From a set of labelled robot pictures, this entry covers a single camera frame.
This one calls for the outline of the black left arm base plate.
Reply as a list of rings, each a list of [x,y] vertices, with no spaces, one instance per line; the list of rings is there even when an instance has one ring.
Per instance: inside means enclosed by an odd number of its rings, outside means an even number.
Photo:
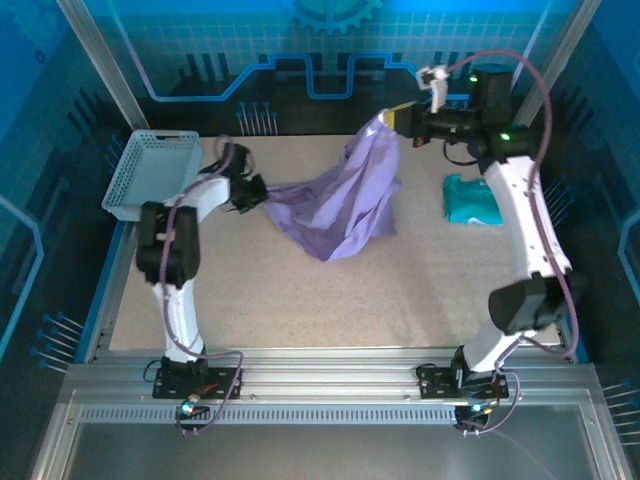
[[[238,399],[242,373],[234,379],[233,367],[210,367],[205,360],[179,363],[161,361],[153,380],[152,397],[163,400],[222,400],[228,391]]]

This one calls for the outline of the blue-edged aluminium side rail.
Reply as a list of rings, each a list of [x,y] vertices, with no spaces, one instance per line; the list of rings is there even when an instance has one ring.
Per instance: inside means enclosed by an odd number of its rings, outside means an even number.
[[[544,198],[540,169],[549,146],[544,136],[534,156],[496,161],[485,174],[506,227],[515,280],[541,290],[532,321],[558,331],[556,346],[527,334],[525,341],[554,356],[571,358],[580,342],[577,307],[586,278],[576,272],[557,238]]]
[[[117,315],[133,260],[136,225],[118,221],[85,320],[74,362],[92,363],[109,352]]]

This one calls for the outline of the aluminium frame post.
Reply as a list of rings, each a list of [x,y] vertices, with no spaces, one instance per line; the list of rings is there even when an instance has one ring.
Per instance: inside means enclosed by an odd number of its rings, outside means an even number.
[[[149,123],[83,0],[56,3],[132,130],[149,129]]]
[[[575,0],[570,12],[557,35],[550,53],[545,57],[540,76],[545,84],[540,89],[537,80],[527,93],[515,115],[515,123],[530,126],[539,112],[545,113],[550,102],[551,88],[566,67],[587,26],[591,22],[602,0]]]

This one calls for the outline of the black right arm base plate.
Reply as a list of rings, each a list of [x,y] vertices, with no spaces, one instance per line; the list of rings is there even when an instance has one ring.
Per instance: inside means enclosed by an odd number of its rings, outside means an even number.
[[[495,372],[466,372],[462,367],[425,363],[415,369],[415,375],[423,400],[503,400],[509,397],[506,377]]]

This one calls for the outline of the aluminium mounting rail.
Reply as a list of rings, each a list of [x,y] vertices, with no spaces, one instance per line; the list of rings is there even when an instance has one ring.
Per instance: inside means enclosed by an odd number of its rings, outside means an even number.
[[[244,353],[244,403],[412,402],[420,398],[416,368],[449,364],[451,348],[250,348]],[[142,378],[142,357],[112,356],[73,365],[62,397],[78,403],[142,403],[152,386]],[[593,366],[573,364],[531,347],[509,357],[524,400],[551,403],[598,385]]]

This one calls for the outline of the purple t-shirt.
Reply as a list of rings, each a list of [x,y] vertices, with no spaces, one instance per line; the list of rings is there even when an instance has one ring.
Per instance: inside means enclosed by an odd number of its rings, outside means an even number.
[[[397,234],[392,197],[401,188],[396,132],[382,112],[342,148],[319,177],[268,188],[265,210],[311,257],[331,262],[359,253],[372,238]]]

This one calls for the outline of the folded teal t-shirt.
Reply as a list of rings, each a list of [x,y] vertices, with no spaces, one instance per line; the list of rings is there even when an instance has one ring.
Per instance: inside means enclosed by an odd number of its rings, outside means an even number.
[[[486,182],[449,175],[442,184],[444,218],[454,224],[502,226],[497,202]]]

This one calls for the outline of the pale blue perforated plastic basket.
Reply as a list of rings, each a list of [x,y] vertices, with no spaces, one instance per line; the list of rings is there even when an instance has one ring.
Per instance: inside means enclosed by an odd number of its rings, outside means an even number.
[[[119,221],[137,222],[145,202],[162,202],[191,185],[202,159],[201,140],[195,131],[136,130],[101,206]]]

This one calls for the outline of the grey metal panel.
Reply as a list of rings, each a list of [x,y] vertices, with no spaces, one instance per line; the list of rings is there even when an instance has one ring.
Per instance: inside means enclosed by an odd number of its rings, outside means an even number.
[[[58,404],[27,480],[640,480],[588,391],[524,402],[500,428],[453,425],[87,424]]]

